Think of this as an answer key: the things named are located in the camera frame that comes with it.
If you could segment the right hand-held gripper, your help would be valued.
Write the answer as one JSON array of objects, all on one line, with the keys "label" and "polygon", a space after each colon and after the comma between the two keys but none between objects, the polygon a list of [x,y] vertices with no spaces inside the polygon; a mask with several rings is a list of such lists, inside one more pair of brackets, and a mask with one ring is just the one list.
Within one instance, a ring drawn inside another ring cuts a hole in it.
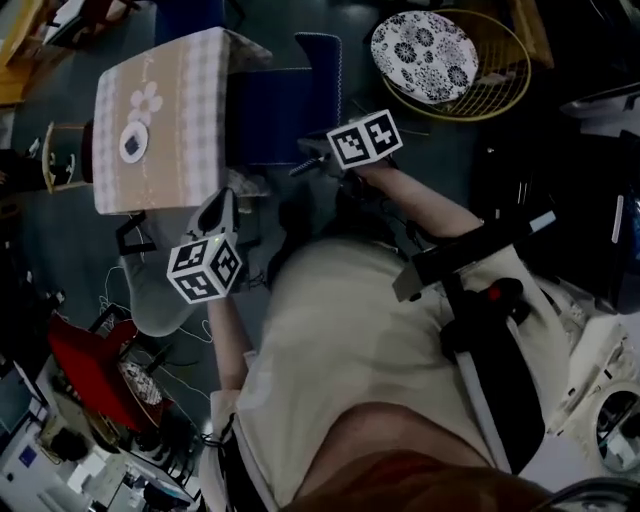
[{"label": "right hand-held gripper", "polygon": [[326,137],[300,138],[298,148],[307,157],[326,157],[332,151],[342,171],[378,162],[403,147],[388,109],[335,128]]}]

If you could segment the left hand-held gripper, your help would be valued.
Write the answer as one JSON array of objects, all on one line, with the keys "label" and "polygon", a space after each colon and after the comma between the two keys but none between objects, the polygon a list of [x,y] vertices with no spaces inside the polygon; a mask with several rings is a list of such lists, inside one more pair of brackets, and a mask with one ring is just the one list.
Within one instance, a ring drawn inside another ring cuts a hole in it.
[{"label": "left hand-held gripper", "polygon": [[217,191],[202,203],[191,217],[191,231],[195,236],[205,236],[218,227],[222,216],[226,233],[171,250],[166,276],[188,304],[226,297],[243,266],[235,246],[238,199],[230,187]]}]

